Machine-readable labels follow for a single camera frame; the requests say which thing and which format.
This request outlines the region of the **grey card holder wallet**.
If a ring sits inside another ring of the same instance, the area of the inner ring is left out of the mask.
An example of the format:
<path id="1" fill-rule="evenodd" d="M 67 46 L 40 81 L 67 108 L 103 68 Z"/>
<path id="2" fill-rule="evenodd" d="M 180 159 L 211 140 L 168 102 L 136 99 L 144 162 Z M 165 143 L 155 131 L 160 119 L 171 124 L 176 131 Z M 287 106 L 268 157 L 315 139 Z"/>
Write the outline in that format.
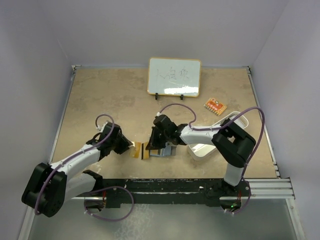
<path id="1" fill-rule="evenodd" d="M 150 157 L 160 157 L 160 158 L 167 158 L 170 156 L 176 155 L 177 146 L 173 145 L 171 142 L 166 142 L 165 147 L 161 149 L 154 149 L 149 150 Z"/>

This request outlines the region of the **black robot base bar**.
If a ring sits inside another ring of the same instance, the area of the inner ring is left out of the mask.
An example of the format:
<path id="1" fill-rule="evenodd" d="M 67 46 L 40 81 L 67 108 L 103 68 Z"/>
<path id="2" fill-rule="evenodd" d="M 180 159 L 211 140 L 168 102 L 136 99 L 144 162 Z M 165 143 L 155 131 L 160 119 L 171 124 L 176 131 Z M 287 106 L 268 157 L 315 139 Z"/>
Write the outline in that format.
<path id="1" fill-rule="evenodd" d="M 242 198 L 251 196 L 250 185 L 241 180 L 231 186 L 222 178 L 189 179 L 121 179 L 103 178 L 85 170 L 96 181 L 93 193 L 83 193 L 84 197 L 105 197 L 105 203 L 91 203 L 90 208 L 119 208 L 122 204 L 151 205 L 205 205 L 239 209 Z"/>

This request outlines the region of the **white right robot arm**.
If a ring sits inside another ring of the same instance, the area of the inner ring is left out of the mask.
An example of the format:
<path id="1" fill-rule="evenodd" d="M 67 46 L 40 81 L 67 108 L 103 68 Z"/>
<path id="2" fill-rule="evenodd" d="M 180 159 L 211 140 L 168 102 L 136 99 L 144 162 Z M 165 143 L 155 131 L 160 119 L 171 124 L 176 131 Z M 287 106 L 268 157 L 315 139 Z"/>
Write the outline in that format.
<path id="1" fill-rule="evenodd" d="M 245 166 L 256 151 L 256 140 L 235 123 L 235 119 L 227 118 L 220 125 L 194 128 L 187 123 L 176 125 L 171 119 L 160 114 L 153 121 L 146 150 L 160 150 L 167 143 L 172 145 L 203 144 L 214 146 L 227 161 L 227 169 L 222 183 L 222 190 L 228 196 L 240 190 Z"/>

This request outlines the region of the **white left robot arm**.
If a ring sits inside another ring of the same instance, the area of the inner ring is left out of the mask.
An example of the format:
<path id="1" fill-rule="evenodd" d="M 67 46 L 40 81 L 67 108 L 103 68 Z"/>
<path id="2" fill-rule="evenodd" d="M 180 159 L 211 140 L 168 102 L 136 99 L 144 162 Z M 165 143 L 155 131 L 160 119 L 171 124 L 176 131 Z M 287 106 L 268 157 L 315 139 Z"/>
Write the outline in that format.
<path id="1" fill-rule="evenodd" d="M 54 216 L 63 203 L 84 193 L 98 196 L 104 188 L 103 177 L 87 167 L 111 152 L 123 154 L 133 143 L 119 125 L 107 122 L 84 146 L 63 160 L 38 164 L 26 185 L 21 201 L 37 215 Z"/>

